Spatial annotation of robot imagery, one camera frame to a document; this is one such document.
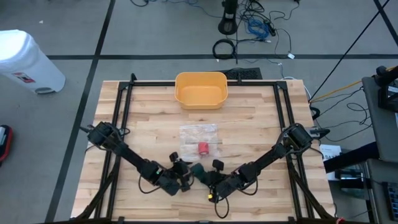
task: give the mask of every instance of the yellow plastic container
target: yellow plastic container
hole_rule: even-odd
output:
[[[175,99],[186,110],[218,109],[227,96],[227,81],[221,72],[183,72],[175,79]]]

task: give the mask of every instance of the plastic bag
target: plastic bag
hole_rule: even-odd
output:
[[[207,155],[199,154],[199,142],[208,143],[209,153]],[[202,158],[219,158],[220,152],[217,145],[216,124],[198,124],[180,127],[180,156],[186,162],[195,162]]]

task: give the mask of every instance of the wooden table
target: wooden table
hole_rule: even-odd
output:
[[[118,83],[103,83],[94,124],[100,121],[111,122]],[[295,121],[305,127],[313,126],[303,82],[291,80],[287,83]],[[172,86],[135,86],[127,122],[131,134],[126,136],[125,142],[143,158],[170,167],[169,154],[179,151],[181,125],[217,124],[218,149],[221,151],[220,160],[225,163],[225,173],[231,172],[244,162],[255,161],[275,144],[280,134],[274,92],[271,86],[229,86],[228,91],[229,97],[220,110],[187,111],[181,109],[175,100]],[[282,92],[280,96],[284,117],[287,118]],[[122,99],[121,111],[125,97]],[[318,149],[317,141],[313,142],[312,147]],[[90,149],[86,153],[72,217],[81,213],[97,192],[104,155],[104,151],[97,149]],[[333,200],[321,155],[307,150],[303,161],[310,190],[326,210],[333,214]],[[211,169],[209,161],[203,163],[206,170]],[[163,190],[149,195],[140,193],[138,177],[135,167],[122,159],[113,219],[124,216],[126,220],[145,221],[287,221],[288,216],[295,216],[285,159],[276,161],[261,172],[258,177],[259,190],[255,196],[240,192],[230,195],[230,212],[224,220],[216,216],[214,204],[207,199],[209,190],[199,181],[196,180],[188,192],[180,191],[171,197]],[[153,188],[146,181],[141,184],[145,190]],[[303,215],[306,217],[300,190],[299,195]],[[107,204],[108,196],[105,196],[102,217]],[[218,211],[221,215],[225,213],[224,202],[220,202]]]

